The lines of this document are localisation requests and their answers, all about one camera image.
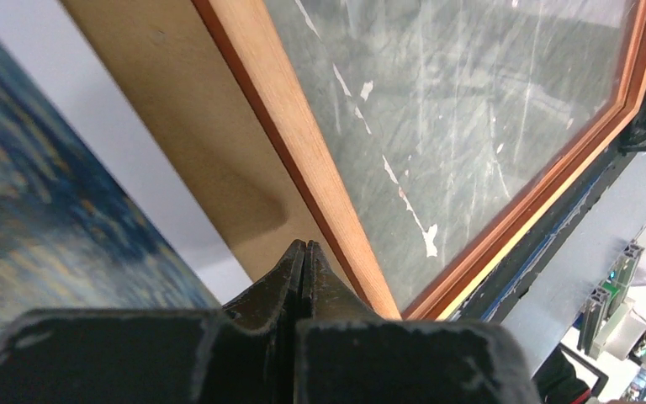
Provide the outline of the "wooden picture frame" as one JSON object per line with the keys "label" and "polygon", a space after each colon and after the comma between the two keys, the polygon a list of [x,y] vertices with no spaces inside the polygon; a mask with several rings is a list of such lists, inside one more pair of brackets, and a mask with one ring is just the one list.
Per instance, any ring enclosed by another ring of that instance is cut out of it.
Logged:
{"label": "wooden picture frame", "polygon": [[538,223],[638,113],[646,93],[646,1],[634,1],[619,79],[607,106],[435,278],[400,310],[283,47],[269,1],[195,7],[357,294],[379,315],[442,319]]}

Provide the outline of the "brown backing board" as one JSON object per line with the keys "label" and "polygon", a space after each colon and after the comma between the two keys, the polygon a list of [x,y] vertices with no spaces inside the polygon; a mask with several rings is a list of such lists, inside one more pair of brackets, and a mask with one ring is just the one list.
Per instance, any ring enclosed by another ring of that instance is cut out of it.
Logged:
{"label": "brown backing board", "polygon": [[250,279],[325,240],[193,3],[64,6]]}

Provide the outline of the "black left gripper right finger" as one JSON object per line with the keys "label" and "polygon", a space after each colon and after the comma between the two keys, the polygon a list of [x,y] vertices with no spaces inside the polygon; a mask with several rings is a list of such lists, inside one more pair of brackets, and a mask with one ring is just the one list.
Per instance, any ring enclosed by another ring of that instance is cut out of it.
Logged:
{"label": "black left gripper right finger", "polygon": [[522,349],[504,327],[383,319],[332,272],[318,243],[296,247],[296,402],[539,402]]}

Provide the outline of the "sunset photo print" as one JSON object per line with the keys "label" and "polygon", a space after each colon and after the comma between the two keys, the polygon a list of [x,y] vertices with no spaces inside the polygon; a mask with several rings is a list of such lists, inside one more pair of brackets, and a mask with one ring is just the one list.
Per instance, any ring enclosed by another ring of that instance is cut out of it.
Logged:
{"label": "sunset photo print", "polygon": [[0,1],[0,333],[34,308],[197,308],[251,284],[57,1]]}

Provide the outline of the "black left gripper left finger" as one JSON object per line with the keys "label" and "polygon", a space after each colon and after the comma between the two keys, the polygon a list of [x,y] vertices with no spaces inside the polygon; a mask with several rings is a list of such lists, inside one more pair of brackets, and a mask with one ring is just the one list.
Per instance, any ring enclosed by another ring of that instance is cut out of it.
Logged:
{"label": "black left gripper left finger", "polygon": [[0,403],[290,403],[305,244],[221,308],[32,310],[0,337]]}

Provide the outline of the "clear acrylic sheet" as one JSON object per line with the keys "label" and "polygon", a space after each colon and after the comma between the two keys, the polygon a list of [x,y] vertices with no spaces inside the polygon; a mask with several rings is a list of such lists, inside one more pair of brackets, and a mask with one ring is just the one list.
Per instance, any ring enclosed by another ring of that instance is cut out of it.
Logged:
{"label": "clear acrylic sheet", "polygon": [[269,1],[394,302],[608,105],[634,1]]}

